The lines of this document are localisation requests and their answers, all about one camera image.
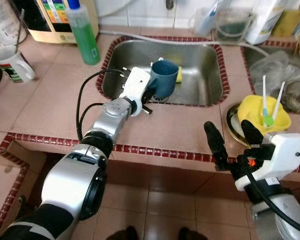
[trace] blue mug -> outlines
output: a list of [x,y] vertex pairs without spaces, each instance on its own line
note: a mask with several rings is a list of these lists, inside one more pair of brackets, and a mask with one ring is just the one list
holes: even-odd
[[164,99],[173,93],[178,71],[178,65],[172,61],[158,60],[152,64],[149,89],[155,89],[154,97]]

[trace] green dish soap bottle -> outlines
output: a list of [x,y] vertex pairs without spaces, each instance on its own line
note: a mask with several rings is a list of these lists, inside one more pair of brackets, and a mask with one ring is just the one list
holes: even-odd
[[80,5],[79,0],[67,0],[66,9],[70,27],[79,47],[83,61],[88,65],[95,65],[100,61],[99,49],[86,6]]

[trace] tiled floor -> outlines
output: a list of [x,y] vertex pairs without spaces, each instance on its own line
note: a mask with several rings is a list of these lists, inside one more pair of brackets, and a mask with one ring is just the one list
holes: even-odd
[[105,240],[127,226],[145,240],[177,240],[182,227],[209,240],[258,240],[248,208],[243,201],[107,184],[98,213],[79,223],[72,240]]

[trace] white hose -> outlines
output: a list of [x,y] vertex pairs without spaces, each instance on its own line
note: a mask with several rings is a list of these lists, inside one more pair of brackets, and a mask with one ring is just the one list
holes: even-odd
[[100,30],[99,31],[101,34],[107,34],[107,35],[124,35],[128,37],[132,37],[135,39],[140,39],[140,40],[145,40],[153,43],[159,43],[159,44],[176,44],[176,45],[228,45],[228,46],[240,46],[240,47],[245,47],[245,48],[250,48],[258,53],[264,55],[264,56],[269,56],[269,53],[266,51],[262,50],[261,48],[257,46],[250,45],[246,42],[230,42],[230,41],[168,41],[168,40],[162,40],[162,39],[157,39],[157,38],[152,38],[152,37],[147,37],[147,36],[141,36],[138,34],[133,34],[133,33],[127,33],[127,32],[122,32],[122,31],[111,31],[111,30]]

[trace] toothbrush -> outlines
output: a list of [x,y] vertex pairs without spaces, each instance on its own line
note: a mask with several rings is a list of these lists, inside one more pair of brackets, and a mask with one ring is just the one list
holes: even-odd
[[262,86],[262,92],[263,92],[263,126],[264,127],[270,127],[274,124],[274,119],[272,116],[268,115],[267,112],[267,95],[266,95],[266,75],[262,76],[263,86]]
[[272,114],[273,121],[275,121],[276,117],[277,117],[278,109],[279,109],[279,106],[280,106],[280,100],[281,100],[282,92],[284,91],[285,83],[286,82],[282,83],[281,88],[280,88],[280,92],[279,92],[279,96],[276,99],[275,107],[274,107],[273,114]]

